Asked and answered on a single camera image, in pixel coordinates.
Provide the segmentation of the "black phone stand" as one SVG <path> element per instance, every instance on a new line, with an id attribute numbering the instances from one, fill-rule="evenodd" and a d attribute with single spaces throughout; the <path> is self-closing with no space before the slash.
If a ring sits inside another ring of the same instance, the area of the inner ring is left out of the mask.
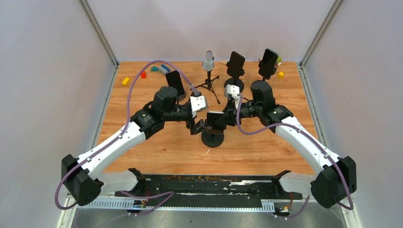
<path id="1" fill-rule="evenodd" d="M 215 148 L 220 146 L 224 141 L 224 130 L 222 127 L 213 127 L 201 133 L 201 140 L 204 145 Z"/>
<path id="2" fill-rule="evenodd" d="M 244 83 L 240 79 L 240 77 L 245 74 L 244 70 L 241 70 L 239 73 L 235 74 L 227 74 L 230 76 L 230 78 L 225 81 L 224 87 L 226 88 L 228 85 L 237 86 L 239 88 L 239 91 L 242 92 L 244 90 Z"/>
<path id="3" fill-rule="evenodd" d="M 258 74 L 260 76 L 262 76 L 261 80 L 257 80 L 254 81 L 251 86 L 250 86 L 250 90 L 253 91 L 255 89 L 257 89 L 259 86 L 262 86 L 264 84 L 266 84 L 266 80 L 270 79 L 271 75 L 272 75 L 272 66 L 269 63 L 268 60 L 264 60 L 263 58 L 259 61 L 258 64 L 259 70 L 258 70 Z"/>

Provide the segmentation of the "grey round stand base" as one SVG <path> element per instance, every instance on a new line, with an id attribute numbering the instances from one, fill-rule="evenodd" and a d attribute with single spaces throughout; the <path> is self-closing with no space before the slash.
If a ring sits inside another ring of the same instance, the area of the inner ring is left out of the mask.
<path id="1" fill-rule="evenodd" d="M 186 93 L 179 94 L 179 95 L 177 96 L 177 102 L 181 102 L 181 101 L 183 101 L 185 98 L 186 98 Z"/>

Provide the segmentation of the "black teal-edged smartphone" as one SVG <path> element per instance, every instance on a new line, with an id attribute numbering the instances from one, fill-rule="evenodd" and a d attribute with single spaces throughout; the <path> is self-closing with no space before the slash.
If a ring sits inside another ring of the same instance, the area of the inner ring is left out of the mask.
<path id="1" fill-rule="evenodd" d="M 269 48 L 265 49 L 263 57 L 258 64 L 258 74 L 263 77 L 263 80 L 269 80 L 276 73 L 278 57 L 278 53 Z"/>

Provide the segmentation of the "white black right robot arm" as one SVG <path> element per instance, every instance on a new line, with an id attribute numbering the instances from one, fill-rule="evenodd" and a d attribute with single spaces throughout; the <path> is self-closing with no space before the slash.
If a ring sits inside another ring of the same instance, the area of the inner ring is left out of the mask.
<path id="1" fill-rule="evenodd" d="M 353 210 L 352 193 L 357 190 L 356 162 L 341 157 L 310 134 L 283 105 L 276 103 L 266 81 L 255 81 L 250 87 L 252 100 L 243 102 L 241 89 L 226 83 L 227 105 L 216 123 L 236 126 L 245 135 L 271 130 L 288 142 L 310 165 L 313 175 L 284 171 L 271 185 L 272 194 L 284 198 L 290 192 L 312 196 L 324 208 L 336 204 Z"/>

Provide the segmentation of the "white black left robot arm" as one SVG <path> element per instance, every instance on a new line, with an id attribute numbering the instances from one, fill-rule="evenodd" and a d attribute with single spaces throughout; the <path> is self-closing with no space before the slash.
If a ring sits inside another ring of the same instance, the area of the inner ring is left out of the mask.
<path id="1" fill-rule="evenodd" d="M 185 122 L 192 135 L 208 129 L 203 120 L 195 122 L 197 113 L 208 108 L 203 95 L 192 94 L 185 104 L 179 104 L 177 100 L 175 88 L 162 87 L 153 100 L 131 116 L 115 134 L 84 154 L 77 157 L 69 154 L 62 159 L 62 184 L 77 205 L 87 205 L 100 194 L 121 190 L 141 196 L 146 184 L 132 171 L 106 174 L 104 170 L 129 149 L 162 130 L 166 122 Z"/>

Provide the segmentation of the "blue grey toy bricks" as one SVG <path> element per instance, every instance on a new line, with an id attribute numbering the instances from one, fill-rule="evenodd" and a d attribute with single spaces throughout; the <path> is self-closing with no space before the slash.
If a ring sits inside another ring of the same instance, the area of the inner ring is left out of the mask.
<path id="1" fill-rule="evenodd" d="M 171 71 L 170 68 L 168 68 L 168 67 L 165 66 L 164 64 L 160 65 L 160 66 L 158 67 L 158 70 L 159 70 L 159 72 L 160 72 L 161 74 L 163 74 L 163 75 L 165 75 L 165 74 L 167 74 L 167 73 L 169 73 L 169 72 Z"/>

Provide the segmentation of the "yellow toy cube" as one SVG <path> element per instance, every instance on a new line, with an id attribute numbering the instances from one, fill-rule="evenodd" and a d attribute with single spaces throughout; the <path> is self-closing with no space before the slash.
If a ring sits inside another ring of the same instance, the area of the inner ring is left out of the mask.
<path id="1" fill-rule="evenodd" d="M 279 79 L 282 79 L 282 78 L 284 77 L 284 73 L 283 73 L 283 72 L 279 72 L 279 73 L 277 74 L 277 77 L 278 77 Z"/>

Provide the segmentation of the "teal toy block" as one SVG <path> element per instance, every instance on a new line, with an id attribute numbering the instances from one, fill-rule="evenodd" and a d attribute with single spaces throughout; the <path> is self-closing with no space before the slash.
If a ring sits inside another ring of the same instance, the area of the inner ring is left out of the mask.
<path id="1" fill-rule="evenodd" d="M 151 71 L 151 72 L 158 72 L 158 71 L 159 71 L 159 68 L 156 67 L 156 66 L 152 66 L 151 69 L 150 69 L 150 71 Z"/>

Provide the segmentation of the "orange toy block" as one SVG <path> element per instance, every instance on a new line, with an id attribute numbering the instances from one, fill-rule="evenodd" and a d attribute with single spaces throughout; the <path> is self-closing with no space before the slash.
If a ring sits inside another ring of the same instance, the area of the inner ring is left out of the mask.
<path id="1" fill-rule="evenodd" d="M 147 74 L 146 74 L 146 72 L 145 72 L 145 71 L 143 71 L 143 72 L 140 74 L 140 77 L 141 77 L 141 78 L 147 78 Z"/>

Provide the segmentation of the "red toy brick car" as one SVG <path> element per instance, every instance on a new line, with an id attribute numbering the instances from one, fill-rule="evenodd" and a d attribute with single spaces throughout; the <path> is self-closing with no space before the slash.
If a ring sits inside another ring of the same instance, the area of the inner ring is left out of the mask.
<path id="1" fill-rule="evenodd" d="M 281 66 L 282 65 L 282 62 L 281 62 L 281 60 L 282 60 L 282 58 L 281 57 L 278 57 L 278 59 L 277 59 L 277 61 L 276 61 L 276 66 Z"/>

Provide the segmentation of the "yellow toy brick left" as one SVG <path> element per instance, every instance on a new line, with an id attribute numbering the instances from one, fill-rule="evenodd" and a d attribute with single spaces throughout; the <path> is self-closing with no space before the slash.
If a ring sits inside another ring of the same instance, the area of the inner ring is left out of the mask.
<path id="1" fill-rule="evenodd" d="M 122 84 L 125 85 L 125 86 L 129 85 L 129 83 L 130 83 L 130 78 L 129 78 L 129 77 L 126 77 L 126 78 L 122 81 Z"/>

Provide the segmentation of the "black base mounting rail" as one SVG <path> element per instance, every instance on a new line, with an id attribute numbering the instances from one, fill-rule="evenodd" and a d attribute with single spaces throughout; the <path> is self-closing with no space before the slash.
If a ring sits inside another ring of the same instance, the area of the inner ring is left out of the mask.
<path id="1" fill-rule="evenodd" d="M 300 193 L 287 193 L 272 176 L 162 175 L 143 174 L 129 193 L 154 196 L 172 191 L 164 207 L 260 208 L 262 200 L 301 200 Z"/>

